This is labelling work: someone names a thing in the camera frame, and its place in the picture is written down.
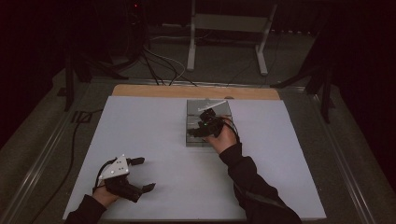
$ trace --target black jacket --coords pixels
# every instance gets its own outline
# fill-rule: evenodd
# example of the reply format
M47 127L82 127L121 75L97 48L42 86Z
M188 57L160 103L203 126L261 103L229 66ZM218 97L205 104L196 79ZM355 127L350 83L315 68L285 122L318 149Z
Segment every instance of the black jacket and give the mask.
M236 199L245 209L248 223L302 223L297 214L279 198L277 190L257 174L253 159L242 156L242 144L227 148L219 157L228 166ZM95 224L105 211L99 202L85 195L78 209L68 215L65 224Z
M257 174L253 159L242 156L241 143L227 148L219 156L228 166L236 199L245 209L248 223L302 223L297 214L279 198L276 188L268 185Z

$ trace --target white table surface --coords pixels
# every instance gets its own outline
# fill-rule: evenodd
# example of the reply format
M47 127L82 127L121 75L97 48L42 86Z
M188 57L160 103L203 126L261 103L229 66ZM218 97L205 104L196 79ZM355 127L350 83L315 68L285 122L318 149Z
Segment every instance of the white table surface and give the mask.
M301 219L326 215L283 101L230 100L243 155ZM187 99L110 96L64 212L92 192L97 172L122 154L144 157L131 184L157 183L138 203L120 199L109 220L243 220L227 167L210 147L186 147Z

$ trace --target metal frame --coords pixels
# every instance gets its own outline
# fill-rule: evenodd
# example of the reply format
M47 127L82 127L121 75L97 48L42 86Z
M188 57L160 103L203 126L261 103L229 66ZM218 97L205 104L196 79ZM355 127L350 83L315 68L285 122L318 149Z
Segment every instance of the metal frame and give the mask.
M243 31L252 33L262 33L262 41L255 47L257 62L260 67L262 76L268 75L268 69L262 54L271 30L272 21L276 12L277 4L273 5L271 14L268 18L264 17L241 17L241 16L225 16L225 15L209 15L195 12L195 0L191 2L191 36L189 58L187 60L187 70L193 71L195 66L195 30L227 30L227 31Z
M152 80L93 80L94 83L108 82L108 83L131 83L131 84L152 84L155 83ZM188 83L178 82L177 85L186 85ZM78 106L79 101L87 90L89 84L81 85L78 88L77 100L71 105L71 108L68 112L65 112L63 117L60 119L58 125L54 128L54 131L49 138L47 144L43 147L41 154L35 160L35 163L32 165L30 170L27 172L26 177L23 179L20 187L17 192L13 196L11 202L8 204L7 209L4 211L2 216L0 217L0 223L15 223L21 210L26 205L29 196L31 195L33 189L35 188L35 184L40 178L41 174L44 171L50 157L52 155L53 150L56 148L60 139L64 134L64 129L67 126L70 118L72 117L72 112ZM222 84L218 83L200 83L200 86L221 86ZM256 86L252 85L233 85L235 87L245 87L245 88L254 88ZM304 88L298 87L286 87L283 90L278 90L282 92L296 92L296 93L304 93ZM326 133L328 139L332 144L332 153L334 154L336 164L340 170L341 176L344 178L344 182L346 184L346 188L349 192L349 195L355 204L356 210L361 218L362 223L376 223L374 215L372 214L369 204L365 201L364 195L361 191L361 187L358 181L355 179L351 168L348 165L346 156L339 146L337 142L333 130L329 124L327 124L320 114L320 100L317 95L308 95L311 105L315 110L316 117L319 119L319 122L322 125L324 132Z

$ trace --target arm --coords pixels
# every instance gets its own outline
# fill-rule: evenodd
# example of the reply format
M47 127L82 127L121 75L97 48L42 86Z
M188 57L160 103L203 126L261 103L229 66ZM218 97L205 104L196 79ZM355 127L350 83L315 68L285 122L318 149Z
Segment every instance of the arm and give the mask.
M228 166L234 182L235 197L245 209L248 223L301 223L301 220L279 198L277 190L257 174L256 164L250 157L242 156L242 144L234 133L224 126L218 138L206 137Z
M64 224L95 224L106 209L118 198L119 196L108 192L106 188L99 187L92 196L84 196L78 209L69 213Z

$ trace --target hand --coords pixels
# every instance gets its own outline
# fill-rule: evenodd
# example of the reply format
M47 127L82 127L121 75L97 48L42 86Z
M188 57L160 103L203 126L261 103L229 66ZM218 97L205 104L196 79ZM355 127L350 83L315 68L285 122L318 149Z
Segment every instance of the hand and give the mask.
M224 120L227 124L231 125L231 122L229 120ZM216 150L218 154L223 152L228 147L236 144L235 134L233 133L233 130L231 130L230 127L228 127L227 125L223 125L221 133L217 138L214 136L208 136L205 137L204 140L212 145L212 147Z
M92 197L101 203L104 207L108 208L112 203L114 203L120 196L114 195L107 191L105 187L105 182L102 181L99 187L95 190Z

